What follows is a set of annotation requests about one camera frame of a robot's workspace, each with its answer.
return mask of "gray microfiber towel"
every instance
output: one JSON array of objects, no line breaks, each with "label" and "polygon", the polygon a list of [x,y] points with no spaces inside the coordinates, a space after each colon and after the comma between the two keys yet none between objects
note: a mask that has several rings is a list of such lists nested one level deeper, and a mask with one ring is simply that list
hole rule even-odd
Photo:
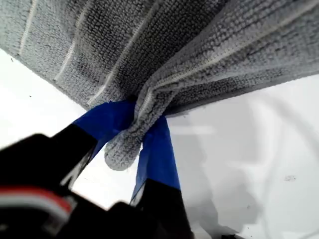
[{"label": "gray microfiber towel", "polygon": [[124,170],[164,112],[319,70],[319,0],[1,0],[0,47],[86,109],[136,96]]}]

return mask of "white background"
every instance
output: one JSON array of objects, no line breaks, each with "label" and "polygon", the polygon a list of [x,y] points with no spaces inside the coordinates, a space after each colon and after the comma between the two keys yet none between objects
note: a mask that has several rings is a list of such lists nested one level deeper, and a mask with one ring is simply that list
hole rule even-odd
[{"label": "white background", "polygon": [[[52,136],[84,114],[12,60],[0,51],[0,147],[34,133]],[[247,239],[319,238],[318,80],[303,78],[168,119],[186,210],[198,238],[224,233]],[[128,170],[112,171],[102,150],[74,191],[103,208],[128,202],[136,167],[137,160]]]}]

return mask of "red stripe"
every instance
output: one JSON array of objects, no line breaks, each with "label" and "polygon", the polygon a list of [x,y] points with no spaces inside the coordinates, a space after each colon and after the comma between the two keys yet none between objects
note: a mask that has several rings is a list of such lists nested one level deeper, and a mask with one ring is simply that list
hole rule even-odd
[{"label": "red stripe", "polygon": [[66,212],[70,213],[72,211],[71,205],[65,201],[62,197],[57,196],[51,191],[42,189],[42,188],[36,188],[36,187],[0,187],[0,197],[1,195],[32,195],[36,197],[43,197],[47,200],[53,201],[55,204],[57,204],[59,207],[64,209]]}]

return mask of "blue painter's tape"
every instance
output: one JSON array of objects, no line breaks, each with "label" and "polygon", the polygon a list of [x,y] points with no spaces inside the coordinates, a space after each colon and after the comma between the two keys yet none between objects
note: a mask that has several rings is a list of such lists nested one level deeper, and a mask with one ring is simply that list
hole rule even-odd
[{"label": "blue painter's tape", "polygon": [[91,159],[108,141],[130,126],[134,107],[135,102],[129,101],[103,103],[73,122],[97,140]]},{"label": "blue painter's tape", "polygon": [[132,198],[147,178],[180,190],[173,147],[164,116],[144,136]]}]

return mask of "terry cloth texture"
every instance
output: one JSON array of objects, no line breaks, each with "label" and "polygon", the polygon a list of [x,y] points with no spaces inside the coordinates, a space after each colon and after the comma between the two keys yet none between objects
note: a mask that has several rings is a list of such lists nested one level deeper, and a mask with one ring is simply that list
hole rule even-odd
[{"label": "terry cloth texture", "polygon": [[163,112],[319,70],[319,0],[1,0],[0,47],[83,107],[138,97],[128,168]]}]

